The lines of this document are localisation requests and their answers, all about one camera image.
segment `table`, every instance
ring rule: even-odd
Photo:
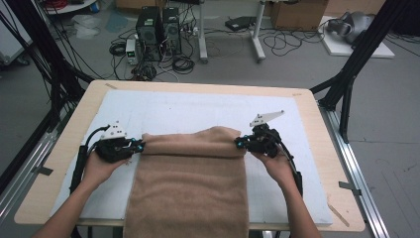
[[[206,48],[206,39],[204,37],[204,2],[205,0],[200,0],[200,28],[198,34],[198,45],[200,48],[200,59],[204,63],[208,62],[207,58],[207,48]],[[265,7],[265,0],[259,1],[259,8],[257,10],[257,21],[256,21],[256,28],[254,31],[251,31],[251,39],[253,40],[253,45],[257,51],[257,62],[261,62],[265,60],[265,54],[263,53],[263,47],[259,39],[260,33],[260,26],[262,24],[263,19],[263,9]]]
[[[123,82],[113,80],[96,80],[89,85],[45,163],[45,167],[60,173],[52,173],[49,177],[43,175],[37,177],[15,215],[15,221],[17,223],[43,224],[50,218],[50,211],[59,193],[63,174],[77,152],[87,128],[90,126],[97,109],[101,105],[102,98],[108,90],[113,89],[243,94],[294,98],[299,108],[305,133],[312,148],[315,164],[326,191],[328,205],[333,216],[333,224],[331,226],[319,227],[319,229],[328,231],[362,231],[365,229],[365,223],[352,192],[339,188],[338,186],[339,181],[347,181],[347,179],[315,99],[309,90],[189,83]],[[80,219],[78,224],[123,226],[123,222],[123,220]],[[287,227],[276,224],[251,223],[250,229],[287,230]]]

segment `gray floor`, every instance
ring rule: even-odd
[[[108,53],[110,42],[135,25],[135,21],[129,20],[118,33],[107,30],[109,19],[115,17],[112,9],[111,6],[95,15],[102,22],[101,33],[93,40],[70,38],[74,48],[100,75],[112,73],[112,57]],[[223,22],[226,20],[207,20],[206,27],[225,29]],[[178,79],[164,73],[156,81],[310,88],[334,76],[347,60],[346,57],[330,57],[322,44],[304,43],[285,57],[276,57],[263,46],[266,60],[257,63],[249,36],[241,39],[219,35],[209,37],[207,41],[211,42],[208,43],[209,55],[216,58],[203,64],[195,51],[192,58],[196,66],[192,73],[177,74]],[[394,59],[371,59],[359,74],[354,86],[349,139],[389,235],[420,237],[417,183],[420,180],[420,127],[417,125],[420,121],[420,60],[394,44],[385,43],[396,56]],[[420,45],[398,43],[420,54]],[[129,76],[130,69],[123,60],[117,72],[120,76]],[[33,63],[30,66],[12,65],[0,71],[0,173],[13,160],[49,107],[42,78]],[[0,226],[2,237],[27,237],[38,228],[16,224],[13,221],[16,207]],[[108,228],[95,231],[96,237],[106,237],[111,232]],[[323,235],[370,237],[368,230],[363,233],[324,232]]]

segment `black pole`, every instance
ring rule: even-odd
[[[349,143],[347,132],[355,79],[411,1],[416,0],[386,0],[342,70],[333,78],[310,89],[312,93],[317,93],[330,87],[325,97],[319,100],[319,105],[327,110],[335,110],[337,103],[344,97],[340,134],[346,143]]]

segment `cardboard box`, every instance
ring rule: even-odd
[[[346,12],[377,14],[385,0],[330,0],[325,16],[341,17]]]
[[[125,10],[139,10],[144,6],[159,6],[163,7],[166,0],[116,0],[117,8]]]
[[[272,26],[280,30],[316,31],[329,0],[301,0],[287,5],[275,3],[271,11]]]

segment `table leg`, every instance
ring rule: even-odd
[[[254,31],[251,31],[252,40],[254,43],[254,47],[257,51],[257,61],[261,62],[262,60],[265,60],[265,54],[263,53],[263,47],[259,39],[259,33],[260,33],[260,26],[262,24],[262,18],[263,18],[263,9],[265,7],[265,2],[261,1],[260,6],[257,12],[257,22],[256,22],[256,29]]]
[[[200,59],[207,63],[206,39],[204,38],[204,0],[200,0],[200,29],[198,30],[198,46],[200,47]]]

